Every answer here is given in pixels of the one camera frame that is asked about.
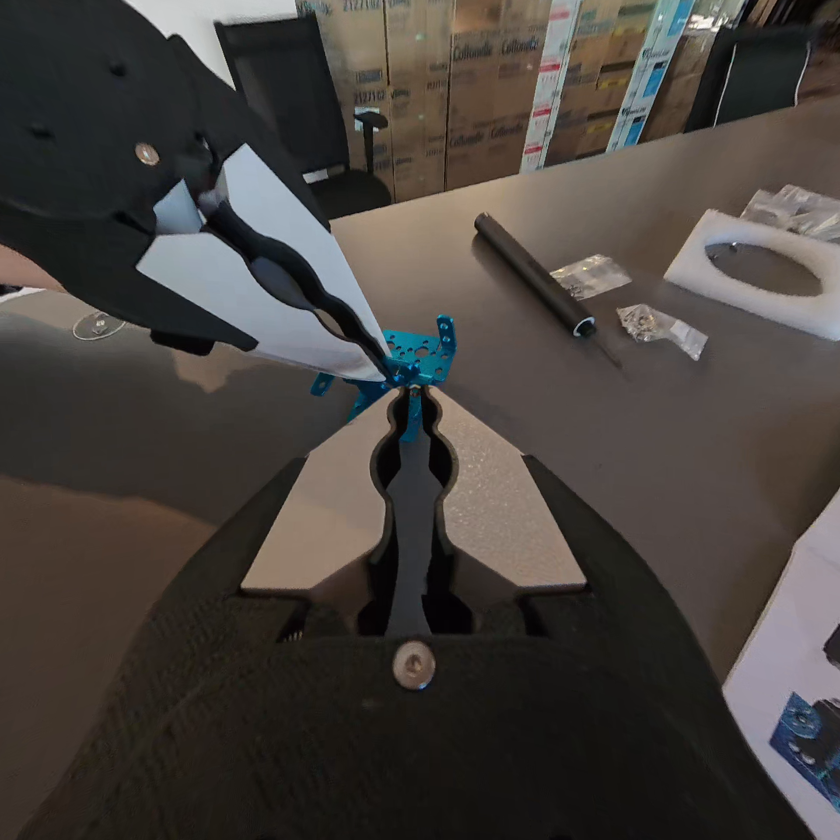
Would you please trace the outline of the stack of cardboard boxes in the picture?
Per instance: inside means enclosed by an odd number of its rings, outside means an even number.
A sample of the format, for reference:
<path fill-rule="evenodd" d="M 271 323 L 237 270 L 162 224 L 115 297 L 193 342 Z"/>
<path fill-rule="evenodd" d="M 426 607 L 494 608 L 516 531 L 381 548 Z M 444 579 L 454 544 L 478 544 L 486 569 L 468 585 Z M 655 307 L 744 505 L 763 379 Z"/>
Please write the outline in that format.
<path fill-rule="evenodd" d="M 675 89 L 685 124 L 721 26 L 744 2 L 295 2 L 319 27 L 348 133 L 393 200 L 620 151 Z"/>

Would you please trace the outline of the person's left forearm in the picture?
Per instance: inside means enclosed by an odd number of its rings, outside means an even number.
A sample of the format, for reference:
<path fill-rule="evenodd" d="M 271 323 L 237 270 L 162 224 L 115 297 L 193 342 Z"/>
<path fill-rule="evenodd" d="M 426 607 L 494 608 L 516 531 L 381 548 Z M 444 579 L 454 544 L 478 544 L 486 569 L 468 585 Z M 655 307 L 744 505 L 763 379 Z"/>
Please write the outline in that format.
<path fill-rule="evenodd" d="M 65 292 L 65 288 L 34 261 L 1 245 L 1 285 Z"/>

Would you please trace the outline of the open instruction booklet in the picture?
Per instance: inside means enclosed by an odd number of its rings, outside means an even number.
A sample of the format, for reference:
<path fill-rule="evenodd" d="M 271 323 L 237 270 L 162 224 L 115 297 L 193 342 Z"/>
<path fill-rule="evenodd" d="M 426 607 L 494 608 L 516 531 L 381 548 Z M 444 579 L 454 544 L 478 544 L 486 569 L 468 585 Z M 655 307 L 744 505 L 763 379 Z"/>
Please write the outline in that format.
<path fill-rule="evenodd" d="M 814 837 L 838 839 L 838 494 L 794 544 L 723 694 Z"/>

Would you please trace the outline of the black electric screwdriver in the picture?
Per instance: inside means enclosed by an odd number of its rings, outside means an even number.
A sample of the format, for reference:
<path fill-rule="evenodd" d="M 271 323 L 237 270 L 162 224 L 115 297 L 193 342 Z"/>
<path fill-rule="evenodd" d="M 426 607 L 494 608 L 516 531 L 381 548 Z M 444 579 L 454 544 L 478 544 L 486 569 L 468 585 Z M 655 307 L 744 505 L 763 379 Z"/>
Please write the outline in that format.
<path fill-rule="evenodd" d="M 496 219 L 487 213 L 476 216 L 474 226 L 478 236 L 509 266 L 552 312 L 567 333 L 578 340 L 588 340 L 619 371 L 620 360 L 598 338 L 595 316 L 572 295 L 512 236 Z"/>

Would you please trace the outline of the grey desk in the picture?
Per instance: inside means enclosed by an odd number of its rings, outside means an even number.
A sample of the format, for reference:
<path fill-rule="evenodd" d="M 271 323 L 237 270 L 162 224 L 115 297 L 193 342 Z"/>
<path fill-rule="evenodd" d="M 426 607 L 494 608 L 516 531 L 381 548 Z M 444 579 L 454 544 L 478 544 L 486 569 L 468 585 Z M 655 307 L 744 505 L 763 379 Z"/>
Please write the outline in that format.
<path fill-rule="evenodd" d="M 797 537 L 838 488 L 838 343 L 673 287 L 710 208 L 759 189 L 838 197 L 838 97 L 337 220 L 381 325 L 455 320 L 447 394 L 598 510 L 675 598 L 719 678 Z M 617 368 L 481 239 L 503 226 L 549 273 L 593 255 L 632 282 L 580 301 Z M 638 304 L 708 336 L 698 361 L 637 343 Z M 197 358 L 91 307 L 2 303 L 2 838 L 56 786 L 133 635 L 183 564 L 353 390 L 217 347 Z"/>

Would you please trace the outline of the clear bag of screws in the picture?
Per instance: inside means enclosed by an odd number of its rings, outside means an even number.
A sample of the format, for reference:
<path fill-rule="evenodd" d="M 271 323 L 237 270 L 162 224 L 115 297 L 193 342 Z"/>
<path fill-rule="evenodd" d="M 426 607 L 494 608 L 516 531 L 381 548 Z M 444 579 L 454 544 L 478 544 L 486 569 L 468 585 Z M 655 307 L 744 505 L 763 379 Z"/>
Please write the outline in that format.
<path fill-rule="evenodd" d="M 688 323 L 646 304 L 617 308 L 616 315 L 623 329 L 635 342 L 668 341 L 693 361 L 700 359 L 708 341 L 706 334 Z"/>
<path fill-rule="evenodd" d="M 577 301 L 600 296 L 632 282 L 624 268 L 604 255 L 586 257 L 550 274 Z"/>

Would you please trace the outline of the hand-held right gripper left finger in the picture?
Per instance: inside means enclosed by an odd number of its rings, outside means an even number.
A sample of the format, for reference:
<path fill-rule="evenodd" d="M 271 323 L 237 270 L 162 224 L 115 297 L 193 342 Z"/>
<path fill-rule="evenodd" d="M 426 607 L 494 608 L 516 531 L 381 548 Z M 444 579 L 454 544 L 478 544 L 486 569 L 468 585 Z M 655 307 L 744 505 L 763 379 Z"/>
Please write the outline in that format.
<path fill-rule="evenodd" d="M 240 590 L 334 610 L 352 633 L 382 589 L 372 567 L 394 533 L 407 389 L 388 392 L 304 458 Z"/>

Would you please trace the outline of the blue metal bracket assembly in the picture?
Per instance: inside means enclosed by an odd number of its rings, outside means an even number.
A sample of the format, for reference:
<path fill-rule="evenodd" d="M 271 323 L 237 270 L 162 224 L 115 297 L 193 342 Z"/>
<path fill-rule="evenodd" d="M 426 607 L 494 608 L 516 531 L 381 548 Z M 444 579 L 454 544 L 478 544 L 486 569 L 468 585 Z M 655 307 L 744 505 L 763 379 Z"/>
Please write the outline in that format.
<path fill-rule="evenodd" d="M 401 443 L 412 443 L 422 425 L 423 409 L 419 395 L 420 388 L 444 384 L 457 352 L 454 320 L 440 314 L 437 316 L 436 323 L 437 336 L 394 330 L 385 331 L 386 344 L 393 359 L 392 368 L 397 384 L 407 386 L 411 393 Z M 319 373 L 311 385 L 310 393 L 313 396 L 324 396 L 334 378 L 331 374 Z M 348 415 L 348 423 L 393 389 L 393 386 L 387 383 L 343 381 L 355 386 L 359 393 Z"/>

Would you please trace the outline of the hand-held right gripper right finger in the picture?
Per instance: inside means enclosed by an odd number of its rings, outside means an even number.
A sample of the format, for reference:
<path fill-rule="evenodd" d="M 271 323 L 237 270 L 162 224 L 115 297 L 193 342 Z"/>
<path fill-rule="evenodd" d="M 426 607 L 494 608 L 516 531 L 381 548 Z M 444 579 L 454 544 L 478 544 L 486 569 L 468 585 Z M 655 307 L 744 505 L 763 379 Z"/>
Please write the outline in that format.
<path fill-rule="evenodd" d="M 581 592 L 586 579 L 518 447 L 440 389 L 423 389 L 440 485 L 423 611 L 433 634 L 472 634 L 489 609 Z"/>

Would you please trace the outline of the black mesh office chair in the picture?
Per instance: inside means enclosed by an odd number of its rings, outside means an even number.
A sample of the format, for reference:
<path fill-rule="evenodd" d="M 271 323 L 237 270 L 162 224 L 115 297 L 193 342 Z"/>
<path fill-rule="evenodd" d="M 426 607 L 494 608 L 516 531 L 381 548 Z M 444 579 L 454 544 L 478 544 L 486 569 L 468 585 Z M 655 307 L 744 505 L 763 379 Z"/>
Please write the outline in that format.
<path fill-rule="evenodd" d="M 812 25 L 721 28 L 683 132 L 795 107 L 816 31 Z"/>

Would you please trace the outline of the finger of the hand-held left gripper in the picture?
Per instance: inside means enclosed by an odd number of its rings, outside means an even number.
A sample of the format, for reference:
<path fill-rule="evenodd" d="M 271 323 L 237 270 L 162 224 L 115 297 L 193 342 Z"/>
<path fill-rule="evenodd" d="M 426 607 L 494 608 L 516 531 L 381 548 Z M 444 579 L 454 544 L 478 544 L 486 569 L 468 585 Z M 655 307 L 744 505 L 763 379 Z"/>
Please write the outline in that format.
<path fill-rule="evenodd" d="M 140 273 L 256 342 L 258 356 L 383 383 L 387 346 L 337 240 L 282 181 L 180 181 Z"/>
<path fill-rule="evenodd" d="M 253 354 L 312 371 L 386 371 L 388 348 L 378 321 L 329 225 L 242 144 L 210 188 L 210 234 L 240 257 L 223 257 L 227 279 L 210 312 L 256 341 Z"/>

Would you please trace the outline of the cluster of small clear bags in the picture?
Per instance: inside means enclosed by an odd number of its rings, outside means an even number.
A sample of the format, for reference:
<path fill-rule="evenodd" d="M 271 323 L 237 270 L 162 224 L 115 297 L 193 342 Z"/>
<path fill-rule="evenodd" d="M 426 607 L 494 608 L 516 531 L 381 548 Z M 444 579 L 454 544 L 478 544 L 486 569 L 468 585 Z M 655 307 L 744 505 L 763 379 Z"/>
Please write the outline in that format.
<path fill-rule="evenodd" d="M 778 192 L 758 190 L 741 218 L 789 233 L 839 244 L 839 200 L 785 185 Z"/>

